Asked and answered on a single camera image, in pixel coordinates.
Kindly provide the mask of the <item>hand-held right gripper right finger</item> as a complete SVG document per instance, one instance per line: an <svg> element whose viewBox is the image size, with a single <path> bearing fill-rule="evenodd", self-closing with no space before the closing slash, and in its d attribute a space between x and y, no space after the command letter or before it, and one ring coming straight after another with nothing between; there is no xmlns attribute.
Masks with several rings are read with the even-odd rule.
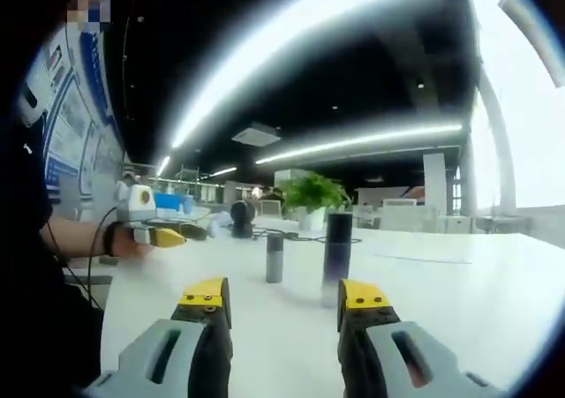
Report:
<svg viewBox="0 0 565 398"><path fill-rule="evenodd" d="M420 325L402 321L376 286L342 279L337 346L345 397L502 397Z"/></svg>

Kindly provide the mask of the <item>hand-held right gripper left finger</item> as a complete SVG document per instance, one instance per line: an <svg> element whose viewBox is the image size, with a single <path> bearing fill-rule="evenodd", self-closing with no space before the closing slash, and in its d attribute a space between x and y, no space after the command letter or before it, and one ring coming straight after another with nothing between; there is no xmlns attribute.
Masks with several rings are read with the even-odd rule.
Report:
<svg viewBox="0 0 565 398"><path fill-rule="evenodd" d="M169 319L131 342L85 397L227 397L233 346L229 281L216 277L185 289Z"/></svg>

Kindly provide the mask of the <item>person's left hand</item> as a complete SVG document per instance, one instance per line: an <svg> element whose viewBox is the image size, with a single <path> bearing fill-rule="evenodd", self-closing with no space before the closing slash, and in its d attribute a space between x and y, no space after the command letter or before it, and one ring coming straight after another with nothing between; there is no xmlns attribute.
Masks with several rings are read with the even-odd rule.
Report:
<svg viewBox="0 0 565 398"><path fill-rule="evenodd" d="M140 244L134 240L133 229L117 224L110 243L111 254L121 259L143 258L152 250L149 244Z"/></svg>

